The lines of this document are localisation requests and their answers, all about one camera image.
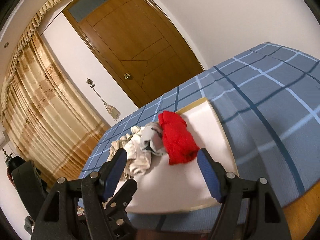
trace door panel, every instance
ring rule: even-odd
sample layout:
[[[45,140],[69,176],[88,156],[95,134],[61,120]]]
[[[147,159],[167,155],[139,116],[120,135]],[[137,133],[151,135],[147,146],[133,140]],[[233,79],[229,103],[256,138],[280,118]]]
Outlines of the door panel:
[[[108,0],[77,23],[78,33],[139,107],[203,71],[176,28],[151,5]]]
[[[132,93],[138,98],[139,106],[143,106],[152,100],[146,94],[146,92],[139,86],[135,79],[125,79],[124,74],[128,71],[120,60],[113,54],[109,47],[103,42],[100,36],[95,32],[95,30],[90,26],[86,19],[79,22],[79,27],[84,32],[86,37],[89,39],[90,43],[94,44],[94,47],[101,54],[103,59],[108,63],[108,65],[115,71],[118,77],[125,83],[125,85],[132,91]]]
[[[109,0],[107,3],[102,4],[99,10],[93,11],[87,16],[88,23],[93,27],[109,13],[119,8],[121,5],[129,2],[130,0]]]
[[[133,1],[114,10],[93,28],[119,60],[131,60],[163,38]]]

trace blue plaid bedsheet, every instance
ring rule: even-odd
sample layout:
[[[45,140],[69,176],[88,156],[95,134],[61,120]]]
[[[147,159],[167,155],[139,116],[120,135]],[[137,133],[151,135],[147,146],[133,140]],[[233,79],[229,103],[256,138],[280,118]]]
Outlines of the blue plaid bedsheet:
[[[320,63],[301,51],[263,43],[191,78],[111,127],[95,147],[80,178],[98,171],[111,142],[134,125],[157,121],[207,97],[223,125],[240,177],[271,183],[287,205],[320,178]],[[208,230],[219,206],[169,215],[128,214],[137,228]],[[244,221],[243,203],[239,222]]]

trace red cloth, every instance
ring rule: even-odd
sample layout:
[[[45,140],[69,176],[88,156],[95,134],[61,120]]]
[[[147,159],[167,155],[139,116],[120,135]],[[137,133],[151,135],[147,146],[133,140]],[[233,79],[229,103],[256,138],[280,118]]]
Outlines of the red cloth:
[[[14,184],[14,182],[13,182],[12,176],[11,176],[11,174],[9,173],[9,168],[7,168],[7,176],[8,176],[8,179],[10,180],[11,184],[12,184],[14,187],[16,187],[15,184]]]
[[[169,154],[169,165],[187,163],[197,157],[200,148],[180,115],[164,111],[159,114],[159,124],[163,129],[162,140]]]

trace striped curtain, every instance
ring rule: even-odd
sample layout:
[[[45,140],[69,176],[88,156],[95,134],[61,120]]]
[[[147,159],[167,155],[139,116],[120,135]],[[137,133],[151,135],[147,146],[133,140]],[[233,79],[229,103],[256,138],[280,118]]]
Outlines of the striped curtain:
[[[27,27],[25,28],[24,32],[22,33],[17,46],[14,48],[14,51],[11,56],[11,60],[8,65],[8,71],[7,71],[7,76],[6,79],[4,80],[3,86],[2,86],[2,91],[1,91],[1,100],[0,102],[6,102],[4,100],[4,97],[6,97],[6,91],[9,86],[9,82],[11,78],[15,75],[17,63],[18,63],[18,57],[20,56],[20,53],[22,49],[29,43],[31,40],[32,36],[35,34],[37,28],[40,25],[40,22],[44,18],[45,14],[47,11],[49,11],[51,8],[53,8],[55,5],[60,3],[63,0],[47,0],[41,8],[37,11],[37,13],[34,15],[34,17],[31,19]]]
[[[35,162],[49,186],[62,176],[77,179],[109,126],[62,73],[38,32],[4,82],[2,122],[21,157]]]

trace hanging ornament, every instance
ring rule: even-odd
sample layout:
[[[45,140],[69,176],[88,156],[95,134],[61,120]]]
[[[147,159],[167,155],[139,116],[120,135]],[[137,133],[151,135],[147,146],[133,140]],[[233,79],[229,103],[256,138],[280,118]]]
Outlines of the hanging ornament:
[[[104,106],[106,107],[108,113],[112,116],[113,120],[115,120],[115,121],[118,120],[121,113],[114,106],[109,105],[106,101],[103,100],[103,98],[93,88],[95,86],[95,84],[93,83],[93,81],[91,79],[87,78],[87,84],[90,85],[90,87],[96,92],[98,97],[100,97],[100,99],[103,101]]]

